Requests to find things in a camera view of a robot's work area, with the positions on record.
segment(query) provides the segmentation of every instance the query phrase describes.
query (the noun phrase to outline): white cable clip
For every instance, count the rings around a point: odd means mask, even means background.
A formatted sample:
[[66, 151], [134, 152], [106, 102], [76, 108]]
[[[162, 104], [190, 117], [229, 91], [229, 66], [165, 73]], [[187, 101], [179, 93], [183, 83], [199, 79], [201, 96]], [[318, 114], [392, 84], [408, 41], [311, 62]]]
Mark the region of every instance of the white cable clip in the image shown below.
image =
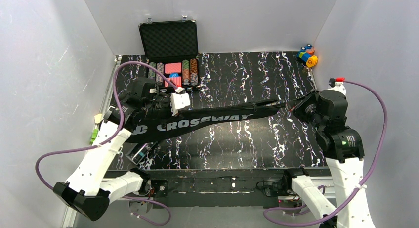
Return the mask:
[[122, 152], [122, 146], [119, 148], [119, 150], [109, 150], [113, 153], [115, 153], [116, 155], [124, 155], [124, 153]]
[[366, 189], [366, 188], [367, 188], [367, 185], [365, 185], [365, 184], [364, 184], [364, 185], [362, 185], [362, 186], [361, 186], [360, 184], [358, 184], [358, 183], [357, 183], [357, 184], [355, 185], [355, 187], [356, 187], [357, 189], [361, 190], [361, 189]]
[[175, 89], [174, 91], [176, 93], [181, 93], [184, 89], [182, 87], [177, 87], [177, 89]]

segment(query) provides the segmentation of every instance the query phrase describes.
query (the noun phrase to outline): green connector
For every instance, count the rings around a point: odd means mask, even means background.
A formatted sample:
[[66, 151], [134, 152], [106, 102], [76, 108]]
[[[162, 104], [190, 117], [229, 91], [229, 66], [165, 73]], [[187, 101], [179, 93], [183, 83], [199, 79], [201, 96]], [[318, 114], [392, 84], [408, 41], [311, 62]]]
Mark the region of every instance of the green connector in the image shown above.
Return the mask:
[[99, 132], [99, 129], [93, 129], [93, 132], [92, 132], [92, 136], [91, 136], [91, 138], [90, 138], [90, 145], [92, 145], [93, 144], [93, 142], [94, 142], [94, 140], [96, 139], [96, 137], [97, 137], [97, 133]]

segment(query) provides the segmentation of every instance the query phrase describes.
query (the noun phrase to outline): cable tie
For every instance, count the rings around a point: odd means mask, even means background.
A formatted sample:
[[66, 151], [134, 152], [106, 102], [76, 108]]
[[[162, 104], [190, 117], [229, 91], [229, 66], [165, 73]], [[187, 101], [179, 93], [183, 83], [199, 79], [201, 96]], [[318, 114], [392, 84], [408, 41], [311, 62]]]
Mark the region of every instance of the cable tie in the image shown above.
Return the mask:
[[115, 153], [116, 155], [121, 155], [121, 154], [124, 155], [124, 153], [121, 150], [111, 150], [111, 149], [109, 149], [109, 151]]
[[360, 185], [360, 184], [356, 184], [355, 185], [355, 187], [357, 188], [357, 189], [359, 189], [359, 190], [361, 190], [361, 189], [366, 189], [367, 188], [367, 186], [364, 184], [364, 185]]

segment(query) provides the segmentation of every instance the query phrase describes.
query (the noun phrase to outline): white robotic arm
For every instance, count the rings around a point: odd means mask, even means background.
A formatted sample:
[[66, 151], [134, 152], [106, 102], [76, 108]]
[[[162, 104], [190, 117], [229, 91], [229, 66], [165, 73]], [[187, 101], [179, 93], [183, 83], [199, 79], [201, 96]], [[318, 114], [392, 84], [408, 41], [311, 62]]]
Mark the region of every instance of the white robotic arm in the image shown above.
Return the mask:
[[[320, 224], [320, 227], [374, 228], [365, 190], [359, 185], [363, 179], [364, 166], [361, 137], [355, 130], [345, 126], [347, 101], [343, 81], [344, 78], [331, 79], [332, 88], [321, 92], [313, 90], [289, 107], [299, 120], [310, 123], [315, 128], [316, 141], [332, 174], [337, 205], [346, 205], [340, 208], [337, 216]], [[281, 185], [283, 189], [291, 189], [297, 193], [316, 219], [335, 214], [336, 207], [320, 193], [303, 168], [287, 169]], [[360, 190], [347, 203], [346, 200], [356, 188]]]
[[[117, 129], [118, 125], [111, 121], [102, 122], [93, 145], [99, 145]], [[140, 171], [130, 171], [118, 178], [102, 182], [109, 165], [130, 135], [130, 131], [122, 129], [108, 143], [90, 150], [66, 182], [58, 182], [54, 186], [54, 193], [68, 206], [96, 221], [105, 213], [109, 204], [129, 193], [139, 191], [144, 182], [144, 176], [141, 176]]]

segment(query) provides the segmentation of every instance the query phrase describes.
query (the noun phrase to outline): robotic arm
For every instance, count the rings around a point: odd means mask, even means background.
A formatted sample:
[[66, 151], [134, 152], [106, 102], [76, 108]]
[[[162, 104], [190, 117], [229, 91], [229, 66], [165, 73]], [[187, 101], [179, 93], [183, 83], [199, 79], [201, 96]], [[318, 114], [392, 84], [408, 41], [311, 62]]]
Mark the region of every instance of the robotic arm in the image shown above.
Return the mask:
[[[315, 128], [316, 141], [326, 157], [332, 174], [338, 206], [359, 188], [363, 178], [364, 149], [359, 134], [346, 123], [346, 90], [344, 78], [331, 79], [331, 89], [312, 90], [308, 95], [290, 102], [287, 107], [299, 120]], [[299, 194], [317, 219], [336, 210], [313, 184], [303, 168], [287, 169], [281, 182], [283, 189]], [[338, 216], [320, 225], [321, 228], [374, 228], [365, 190], [361, 189]]]
[[147, 192], [146, 182], [149, 178], [140, 169], [133, 169], [123, 176], [102, 182], [109, 165], [138, 122], [147, 117], [168, 118], [190, 106], [188, 94], [173, 93], [171, 97], [162, 97], [157, 85], [150, 79], [141, 78], [133, 87], [120, 97], [124, 113], [123, 128], [108, 143], [100, 144], [118, 130], [119, 110], [111, 106], [93, 142], [93, 145], [99, 147], [88, 151], [73, 174], [65, 182], [57, 182], [53, 188], [53, 192], [65, 204], [92, 221], [99, 219], [115, 200], [132, 192]]

